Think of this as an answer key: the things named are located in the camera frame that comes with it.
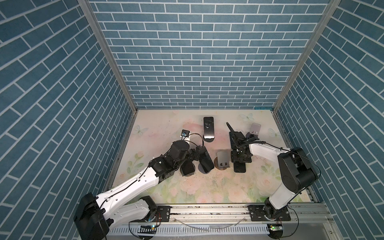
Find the wooden base phone stand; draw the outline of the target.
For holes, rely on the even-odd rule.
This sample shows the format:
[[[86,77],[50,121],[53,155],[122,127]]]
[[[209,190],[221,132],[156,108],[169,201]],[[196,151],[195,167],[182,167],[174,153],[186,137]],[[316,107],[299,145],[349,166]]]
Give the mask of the wooden base phone stand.
[[[231,152],[218,151],[217,152],[217,168],[219,170],[226,170],[230,167]]]

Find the purple metal phone stand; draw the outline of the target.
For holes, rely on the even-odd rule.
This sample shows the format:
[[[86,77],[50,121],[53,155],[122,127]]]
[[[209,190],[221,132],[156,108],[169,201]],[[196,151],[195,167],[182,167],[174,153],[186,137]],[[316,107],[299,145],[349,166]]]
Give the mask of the purple metal phone stand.
[[[251,136],[258,136],[261,130],[261,125],[257,123],[252,123],[250,131],[247,133],[247,135]]]

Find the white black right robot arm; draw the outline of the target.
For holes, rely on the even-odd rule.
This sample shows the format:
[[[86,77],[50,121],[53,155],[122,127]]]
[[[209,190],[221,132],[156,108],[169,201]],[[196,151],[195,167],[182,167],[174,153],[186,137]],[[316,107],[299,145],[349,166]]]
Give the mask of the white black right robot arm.
[[[245,173],[252,156],[270,161],[276,160],[282,183],[265,200],[264,214],[270,220],[280,217],[288,204],[303,190],[311,186],[321,175],[320,169],[307,157],[302,148],[284,149],[261,141],[256,135],[245,136],[230,129],[231,162],[236,173]]]

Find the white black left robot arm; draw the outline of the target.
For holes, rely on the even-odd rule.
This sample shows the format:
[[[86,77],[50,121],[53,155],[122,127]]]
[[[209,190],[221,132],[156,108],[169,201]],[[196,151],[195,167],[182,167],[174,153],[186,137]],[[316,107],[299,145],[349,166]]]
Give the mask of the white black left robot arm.
[[[177,170],[183,176],[194,173],[194,161],[209,173],[214,163],[204,146],[190,148],[190,142],[178,140],[163,155],[152,159],[148,166],[131,179],[104,193],[84,195],[74,215],[74,222],[82,240],[103,240],[110,229],[136,220],[150,221],[156,216],[157,205],[145,196],[128,202],[142,192],[172,177]]]

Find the black back phone stand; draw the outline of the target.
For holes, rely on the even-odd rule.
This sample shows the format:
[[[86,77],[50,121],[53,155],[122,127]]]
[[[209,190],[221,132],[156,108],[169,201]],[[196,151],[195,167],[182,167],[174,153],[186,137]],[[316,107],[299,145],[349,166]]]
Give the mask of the black back phone stand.
[[[207,143],[211,143],[215,140],[215,137],[214,136],[205,136],[203,135],[203,140]]]

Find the black stand far left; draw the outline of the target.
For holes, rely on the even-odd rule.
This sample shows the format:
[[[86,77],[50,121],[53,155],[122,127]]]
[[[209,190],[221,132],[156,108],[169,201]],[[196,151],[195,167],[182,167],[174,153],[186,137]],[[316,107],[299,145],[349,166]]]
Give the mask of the black stand far left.
[[[183,177],[190,177],[190,176],[193,176],[194,174],[195,174],[195,172],[182,173],[182,176],[183,176]]]

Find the left controller board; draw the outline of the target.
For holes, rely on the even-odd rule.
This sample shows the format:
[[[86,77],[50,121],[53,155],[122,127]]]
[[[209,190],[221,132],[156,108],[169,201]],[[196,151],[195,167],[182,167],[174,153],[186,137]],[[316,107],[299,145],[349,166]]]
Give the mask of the left controller board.
[[[140,226],[138,228],[138,235],[144,235],[144,234],[156,234],[157,227],[154,226]]]

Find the controller board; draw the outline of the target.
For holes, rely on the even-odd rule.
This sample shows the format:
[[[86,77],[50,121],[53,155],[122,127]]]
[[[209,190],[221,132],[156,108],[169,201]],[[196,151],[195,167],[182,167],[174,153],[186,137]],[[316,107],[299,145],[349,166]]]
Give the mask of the controller board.
[[[157,227],[154,226],[140,226],[138,228],[138,235],[144,235],[144,234],[156,234]]]
[[[283,232],[284,228],[282,225],[271,224],[271,225],[269,225],[269,231],[270,232]]]

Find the right controller board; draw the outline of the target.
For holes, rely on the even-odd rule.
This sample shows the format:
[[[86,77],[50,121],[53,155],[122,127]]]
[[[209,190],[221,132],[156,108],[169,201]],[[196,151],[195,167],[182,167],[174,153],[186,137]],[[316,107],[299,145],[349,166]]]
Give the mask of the right controller board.
[[[271,225],[269,225],[269,231],[270,232],[283,232],[284,228],[282,225],[271,224]]]

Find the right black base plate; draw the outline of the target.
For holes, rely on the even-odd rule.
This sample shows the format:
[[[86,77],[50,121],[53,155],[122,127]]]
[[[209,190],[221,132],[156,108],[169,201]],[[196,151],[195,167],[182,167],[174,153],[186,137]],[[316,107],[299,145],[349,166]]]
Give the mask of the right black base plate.
[[[288,207],[285,206],[280,210],[276,210],[273,206],[269,205],[248,205],[247,209],[250,213],[252,222],[262,221],[282,221],[288,222],[291,220],[291,216],[288,211]]]

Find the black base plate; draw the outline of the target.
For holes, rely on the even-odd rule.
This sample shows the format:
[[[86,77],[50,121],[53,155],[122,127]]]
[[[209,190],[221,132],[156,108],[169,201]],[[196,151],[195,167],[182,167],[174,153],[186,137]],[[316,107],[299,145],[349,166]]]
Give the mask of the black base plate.
[[[282,221],[288,222],[291,220],[291,216],[288,211],[288,207],[285,206],[280,210],[276,210],[273,206],[269,205],[248,205],[247,209],[250,213],[252,222],[262,221]]]
[[[169,222],[171,215],[171,206],[157,206],[157,209],[153,209],[150,211],[149,222]]]

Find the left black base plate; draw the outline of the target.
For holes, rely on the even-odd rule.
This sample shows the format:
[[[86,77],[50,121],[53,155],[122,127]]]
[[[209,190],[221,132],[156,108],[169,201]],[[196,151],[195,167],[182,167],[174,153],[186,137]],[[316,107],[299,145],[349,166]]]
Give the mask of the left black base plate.
[[[169,222],[171,215],[171,206],[157,206],[157,209],[153,209],[150,211],[149,222]]]

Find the aluminium mounting rail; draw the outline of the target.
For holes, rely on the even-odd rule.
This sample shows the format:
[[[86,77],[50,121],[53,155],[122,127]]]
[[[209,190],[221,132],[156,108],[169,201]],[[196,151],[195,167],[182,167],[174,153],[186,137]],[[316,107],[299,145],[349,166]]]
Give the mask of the aluminium mounting rail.
[[[169,222],[165,223],[250,223],[248,205],[262,204],[172,204]],[[333,220],[325,204],[322,203],[291,203],[288,205],[291,220],[262,221],[260,223],[328,223]]]

